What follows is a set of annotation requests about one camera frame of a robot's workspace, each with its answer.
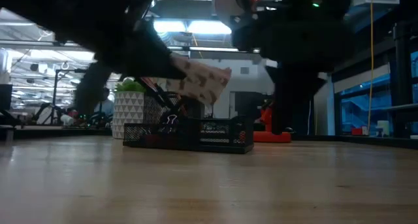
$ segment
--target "green plant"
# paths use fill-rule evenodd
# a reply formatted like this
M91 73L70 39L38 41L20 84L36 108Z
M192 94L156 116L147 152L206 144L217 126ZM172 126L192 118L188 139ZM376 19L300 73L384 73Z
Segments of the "green plant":
M122 84L116 84L115 91L137 91L145 93L146 89L142 87L138 82L131 79L126 79Z

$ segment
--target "black pole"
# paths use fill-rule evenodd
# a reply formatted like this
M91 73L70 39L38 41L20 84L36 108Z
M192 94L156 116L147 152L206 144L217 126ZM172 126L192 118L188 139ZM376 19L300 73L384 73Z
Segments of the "black pole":
M396 47L396 62L391 63L391 97L392 106L411 104L412 70L411 70L411 24L398 22L393 28L393 39ZM393 122L394 137L405 137L407 132L404 123Z
M54 81L54 94L52 95L52 104L55 106L57 101L57 87L58 87L58 74L61 70L55 70L55 81ZM51 109L51 125L54 124L55 109Z

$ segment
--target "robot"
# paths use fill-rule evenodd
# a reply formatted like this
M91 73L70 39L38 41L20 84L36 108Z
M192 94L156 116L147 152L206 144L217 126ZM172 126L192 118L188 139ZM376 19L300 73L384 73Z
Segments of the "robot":
M272 132L280 134L288 126L282 118L285 109L297 104L292 96L312 96L321 85L318 72L332 71L336 62L352 53L353 34L343 23L351 0L283 0L268 4L275 10L264 11L257 11L258 0L216 1L241 8L240 14L229 14L217 6L221 21L233 31L235 47L248 52L259 48L261 56L281 63L280 74L271 76L276 83L275 102L280 103L273 108ZM78 85L75 99L79 112L89 114L99 102L96 93L112 72L135 78L185 78L173 65L152 20L144 19L151 2L0 0L0 8L53 31L57 45L71 40L95 52L97 62Z

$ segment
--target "potted plant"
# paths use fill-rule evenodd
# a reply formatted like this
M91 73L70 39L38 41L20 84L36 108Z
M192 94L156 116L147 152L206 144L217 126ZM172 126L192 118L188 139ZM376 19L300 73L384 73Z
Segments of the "potted plant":
M129 78L115 87L112 135L123 139L125 123L142 123L146 89Z

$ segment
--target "white geometric planter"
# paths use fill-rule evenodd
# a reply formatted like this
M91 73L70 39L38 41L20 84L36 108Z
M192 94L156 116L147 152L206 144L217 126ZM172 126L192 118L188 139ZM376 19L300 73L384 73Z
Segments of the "white geometric planter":
M112 136L123 139L125 123L144 121L144 93L135 91L115 92Z

